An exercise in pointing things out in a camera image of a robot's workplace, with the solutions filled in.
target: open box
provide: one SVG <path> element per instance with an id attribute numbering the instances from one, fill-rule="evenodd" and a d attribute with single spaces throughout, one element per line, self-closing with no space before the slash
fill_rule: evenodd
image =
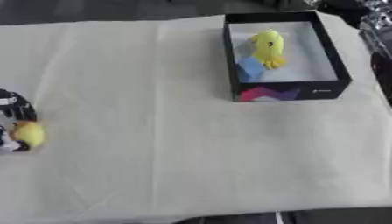
<path id="1" fill-rule="evenodd" d="M 283 37 L 285 65 L 240 82 L 236 62 L 252 53 L 249 38 L 269 29 Z M 316 12 L 226 15 L 223 38 L 236 102 L 335 99 L 351 81 Z"/>

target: table surface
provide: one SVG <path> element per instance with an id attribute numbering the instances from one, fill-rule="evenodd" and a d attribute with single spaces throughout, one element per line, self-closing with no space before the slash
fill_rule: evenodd
<path id="1" fill-rule="evenodd" d="M 357 31 L 320 16 L 353 76 L 335 101 L 231 102 L 222 16 L 0 27 L 3 87 L 47 134 L 0 157 L 1 221 L 388 205 L 388 104 Z"/>

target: dark floor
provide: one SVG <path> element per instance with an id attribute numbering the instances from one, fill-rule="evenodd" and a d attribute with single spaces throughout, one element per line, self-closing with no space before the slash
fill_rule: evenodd
<path id="1" fill-rule="evenodd" d="M 0 25 L 301 10 L 301 0 L 0 0 Z"/>
<path id="2" fill-rule="evenodd" d="M 0 0 L 0 25 L 170 19 L 303 9 L 309 7 L 301 0 Z M 392 224 L 392 209 L 297 211 L 282 213 L 282 217 L 284 224 Z M 182 223 L 275 224 L 276 221 L 274 213 L 258 213 L 191 219 Z"/>

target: yellow chick plush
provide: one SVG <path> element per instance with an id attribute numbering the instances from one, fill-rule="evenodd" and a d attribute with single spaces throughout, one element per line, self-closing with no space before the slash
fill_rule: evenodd
<path id="1" fill-rule="evenodd" d="M 278 68 L 284 64 L 282 57 L 284 39 L 273 30 L 263 31 L 250 38 L 255 44 L 255 52 L 252 54 L 260 63 L 268 69 Z"/>
<path id="2" fill-rule="evenodd" d="M 45 132 L 37 122 L 19 121 L 10 133 L 11 138 L 26 142 L 30 147 L 38 147 L 45 140 Z"/>

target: tennis ball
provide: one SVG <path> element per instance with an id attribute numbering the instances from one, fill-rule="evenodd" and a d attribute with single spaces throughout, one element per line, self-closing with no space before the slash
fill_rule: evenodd
<path id="1" fill-rule="evenodd" d="M 10 133 L 15 140 L 25 141 L 30 147 L 38 147 L 45 140 L 45 132 L 37 122 L 19 121 Z"/>

